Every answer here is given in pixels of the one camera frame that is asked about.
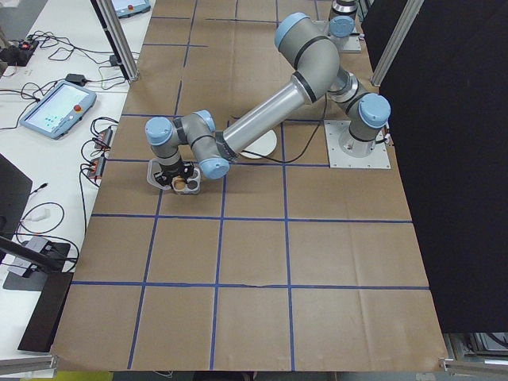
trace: black curtain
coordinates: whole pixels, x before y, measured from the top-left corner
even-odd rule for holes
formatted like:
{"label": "black curtain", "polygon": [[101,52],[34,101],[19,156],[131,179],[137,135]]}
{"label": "black curtain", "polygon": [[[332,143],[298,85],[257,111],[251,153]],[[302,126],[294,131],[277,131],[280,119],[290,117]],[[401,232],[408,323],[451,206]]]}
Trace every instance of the black curtain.
{"label": "black curtain", "polygon": [[[373,67],[405,0],[376,0]],[[508,332],[508,1],[426,0],[380,93],[444,333]]]}

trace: computer monitor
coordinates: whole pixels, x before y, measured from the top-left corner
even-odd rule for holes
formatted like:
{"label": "computer monitor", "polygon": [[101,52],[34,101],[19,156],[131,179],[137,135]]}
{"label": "computer monitor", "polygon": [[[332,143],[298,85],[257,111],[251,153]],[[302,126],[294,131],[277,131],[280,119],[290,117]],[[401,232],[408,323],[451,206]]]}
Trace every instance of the computer monitor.
{"label": "computer monitor", "polygon": [[32,181],[4,156],[0,155],[0,262],[6,254],[31,263],[26,269],[12,267],[3,288],[7,290],[41,291],[48,274],[60,272],[64,266],[69,244],[53,243],[34,237],[22,244],[12,242],[32,189]]}
{"label": "computer monitor", "polygon": [[0,180],[0,236],[11,239],[29,200],[32,180],[2,154],[0,154]]}

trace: white round base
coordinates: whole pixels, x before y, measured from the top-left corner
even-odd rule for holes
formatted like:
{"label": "white round base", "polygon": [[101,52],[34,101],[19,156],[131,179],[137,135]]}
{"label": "white round base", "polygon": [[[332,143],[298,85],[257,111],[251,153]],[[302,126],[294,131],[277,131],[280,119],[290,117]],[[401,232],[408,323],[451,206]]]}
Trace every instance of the white round base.
{"label": "white round base", "polygon": [[[259,153],[263,156],[270,155],[277,146],[277,135],[273,132],[273,130],[268,131],[254,143],[250,144],[245,151]],[[247,152],[240,152],[243,157],[248,159],[261,159],[261,157],[257,155],[253,155]]]}

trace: white table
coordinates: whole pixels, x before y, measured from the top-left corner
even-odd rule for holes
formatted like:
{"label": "white table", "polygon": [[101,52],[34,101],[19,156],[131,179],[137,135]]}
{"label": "white table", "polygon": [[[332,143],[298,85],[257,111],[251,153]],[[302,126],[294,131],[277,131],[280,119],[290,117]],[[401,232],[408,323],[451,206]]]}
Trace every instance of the white table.
{"label": "white table", "polygon": [[[140,52],[144,35],[148,27],[152,12],[143,13],[127,20],[121,25],[133,52]],[[110,51],[111,47],[98,22],[95,12],[88,0],[69,2],[68,0],[48,0],[46,7],[37,18],[31,33],[36,30],[52,31],[57,36],[69,37],[73,44],[82,48],[98,51]],[[48,56],[58,47],[48,50],[37,49],[27,67],[20,67],[12,77],[0,79],[2,89],[21,89],[27,82],[44,85],[55,79],[65,77],[67,73],[84,74],[88,79],[100,79],[98,65],[80,53],[63,62],[48,60]],[[94,55],[100,59],[107,55]],[[12,74],[10,67],[5,75]],[[121,75],[118,68],[106,69],[106,78]],[[69,134],[60,140],[51,140],[25,127],[0,131],[0,153],[22,170],[32,181],[33,189],[42,183],[49,185],[32,196],[25,209],[28,210],[42,202],[58,202],[65,209],[63,223],[50,234],[64,237],[73,241],[81,248],[84,239],[83,209],[79,190],[79,165],[83,158],[79,150],[83,143],[90,138],[90,123],[96,117],[106,116],[119,119],[129,90],[128,84],[103,90],[100,83],[87,85],[96,91],[97,101],[94,107],[76,124]],[[17,117],[30,101],[22,100],[18,95],[0,96],[0,127],[10,127],[15,124]],[[98,122],[101,130],[110,123]],[[93,144],[87,145],[85,155],[89,157],[93,151]],[[83,179],[83,190],[87,207],[87,217],[90,217],[97,188]],[[39,222],[27,222],[29,229],[45,230],[54,226],[60,219],[60,212],[51,208],[49,219]],[[69,256],[75,256],[72,248]],[[9,263],[13,258],[7,256],[4,262]],[[0,266],[0,286],[6,277],[6,266]],[[17,350],[21,337],[32,315],[39,298],[39,292],[6,291],[0,289],[0,359],[14,359],[33,356]],[[8,377],[52,377],[53,371],[35,371],[23,374],[8,375]]]}
{"label": "white table", "polygon": [[[147,13],[138,14],[135,17],[120,20],[132,52],[139,53],[141,51],[151,15],[152,10]],[[38,30],[53,32],[58,37],[68,37],[72,44],[80,48],[98,52],[111,52],[111,46],[106,39],[106,35],[89,0],[71,2],[68,0],[48,0],[46,7],[30,29],[30,34]],[[83,74],[90,80],[101,79],[98,65],[81,52],[74,52],[71,58],[65,61],[49,60],[48,57],[59,47],[69,48],[65,44],[59,44],[48,49],[37,48],[26,67],[9,67],[4,73],[5,76],[0,79],[0,88],[21,89],[27,82],[35,82],[42,86],[52,80],[62,79],[68,73]],[[112,53],[90,53],[98,62],[108,60],[110,54]],[[60,52],[56,57],[65,57],[66,55],[66,52]],[[121,76],[119,67],[104,68],[102,73],[105,78]],[[121,82],[121,79],[106,82],[105,87],[117,81]],[[87,87],[94,91],[102,91],[100,83],[88,83]],[[117,92],[127,92],[128,90],[128,83],[115,86],[111,89],[111,91]]]}

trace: metal mounting plate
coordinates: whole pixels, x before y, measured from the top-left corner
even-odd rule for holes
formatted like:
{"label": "metal mounting plate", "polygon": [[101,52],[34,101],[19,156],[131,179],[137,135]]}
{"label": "metal mounting plate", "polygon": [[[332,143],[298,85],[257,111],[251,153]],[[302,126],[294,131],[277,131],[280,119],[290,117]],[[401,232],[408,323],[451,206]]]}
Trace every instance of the metal mounting plate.
{"label": "metal mounting plate", "polygon": [[[323,31],[327,25],[327,21],[314,21],[314,24]],[[350,36],[348,38],[333,38],[332,42],[337,46],[339,53],[361,53],[362,47],[360,45],[360,39],[357,36]]]}
{"label": "metal mounting plate", "polygon": [[[385,144],[377,144],[374,151],[362,158],[348,155],[339,147],[339,137],[349,127],[350,121],[325,121],[326,147],[330,168],[391,169]],[[377,140],[383,139],[379,133]]]}

